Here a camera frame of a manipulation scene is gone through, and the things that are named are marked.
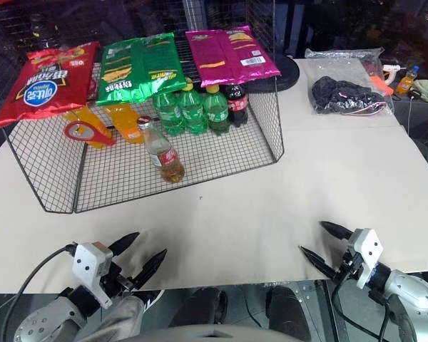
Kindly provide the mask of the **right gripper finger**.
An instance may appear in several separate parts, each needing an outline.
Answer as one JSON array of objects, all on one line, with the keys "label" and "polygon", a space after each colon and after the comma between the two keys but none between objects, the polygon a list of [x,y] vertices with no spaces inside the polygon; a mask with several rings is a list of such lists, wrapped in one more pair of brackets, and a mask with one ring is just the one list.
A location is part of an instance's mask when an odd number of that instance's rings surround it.
[{"label": "right gripper finger", "polygon": [[313,251],[303,247],[299,246],[300,250],[306,257],[306,259],[313,265],[318,271],[320,271],[322,274],[324,274],[328,279],[338,281],[339,276],[337,275],[337,272],[329,265],[325,263],[325,260],[319,256],[318,254],[314,253]]},{"label": "right gripper finger", "polygon": [[348,240],[353,232],[347,229],[346,227],[343,227],[342,225],[335,224],[333,222],[328,221],[319,221],[320,226],[329,234],[336,237],[339,240]]}]

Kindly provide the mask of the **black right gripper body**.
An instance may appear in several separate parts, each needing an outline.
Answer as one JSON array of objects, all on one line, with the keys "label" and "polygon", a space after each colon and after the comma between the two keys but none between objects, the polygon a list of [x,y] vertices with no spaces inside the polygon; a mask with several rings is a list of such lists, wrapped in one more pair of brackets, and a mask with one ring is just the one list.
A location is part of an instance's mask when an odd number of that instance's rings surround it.
[{"label": "black right gripper body", "polygon": [[357,237],[355,239],[351,238],[348,241],[347,250],[342,256],[342,263],[333,279],[335,282],[349,279],[361,267],[363,258],[361,252],[358,251],[358,241],[359,239]]}]

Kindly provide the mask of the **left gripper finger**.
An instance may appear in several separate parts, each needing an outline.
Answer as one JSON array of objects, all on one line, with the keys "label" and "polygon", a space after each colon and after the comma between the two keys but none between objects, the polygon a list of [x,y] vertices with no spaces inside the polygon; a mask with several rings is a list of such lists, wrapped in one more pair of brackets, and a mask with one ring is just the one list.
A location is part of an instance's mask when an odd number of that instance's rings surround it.
[{"label": "left gripper finger", "polygon": [[141,272],[131,279],[131,289],[139,290],[146,282],[157,272],[160,265],[163,263],[167,254],[167,249],[163,249],[152,256],[143,266]]},{"label": "left gripper finger", "polygon": [[139,234],[140,232],[129,233],[112,243],[108,248],[113,252],[113,255],[120,255],[132,245]]}]

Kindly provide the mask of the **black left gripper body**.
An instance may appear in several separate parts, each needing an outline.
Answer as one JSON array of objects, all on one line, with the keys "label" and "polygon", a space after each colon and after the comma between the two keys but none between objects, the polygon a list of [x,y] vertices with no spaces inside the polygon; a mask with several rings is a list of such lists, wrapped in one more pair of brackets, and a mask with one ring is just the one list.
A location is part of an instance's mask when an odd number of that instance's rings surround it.
[{"label": "black left gripper body", "polygon": [[124,291],[131,291],[135,284],[131,277],[126,278],[121,274],[122,268],[112,258],[107,258],[101,272],[100,285],[110,299],[121,295]]}]

